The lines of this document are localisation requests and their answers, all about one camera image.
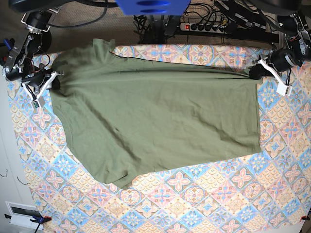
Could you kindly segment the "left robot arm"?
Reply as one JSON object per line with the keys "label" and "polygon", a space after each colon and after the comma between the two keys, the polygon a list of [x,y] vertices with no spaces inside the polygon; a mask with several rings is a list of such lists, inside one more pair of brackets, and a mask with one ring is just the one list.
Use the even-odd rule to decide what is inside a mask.
{"label": "left robot arm", "polygon": [[276,30],[284,34],[285,47],[260,55],[250,67],[249,77],[259,80],[265,76],[277,81],[276,92],[289,96],[292,92],[290,75],[292,68],[301,67],[311,60],[311,30],[301,11],[290,16],[278,16]]}

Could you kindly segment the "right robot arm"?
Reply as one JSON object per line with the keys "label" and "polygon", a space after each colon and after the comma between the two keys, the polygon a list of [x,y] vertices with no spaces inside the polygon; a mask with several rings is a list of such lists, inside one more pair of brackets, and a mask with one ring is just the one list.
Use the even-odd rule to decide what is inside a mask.
{"label": "right robot arm", "polygon": [[20,83],[31,98],[34,108],[45,105],[44,92],[47,89],[58,89],[58,76],[64,74],[47,68],[48,64],[35,66],[33,62],[34,56],[47,55],[52,39],[48,24],[54,20],[59,10],[60,7],[57,6],[25,13],[21,20],[25,25],[24,32],[17,39],[5,39],[2,43],[8,48],[7,55],[0,60],[2,75],[10,82]]}

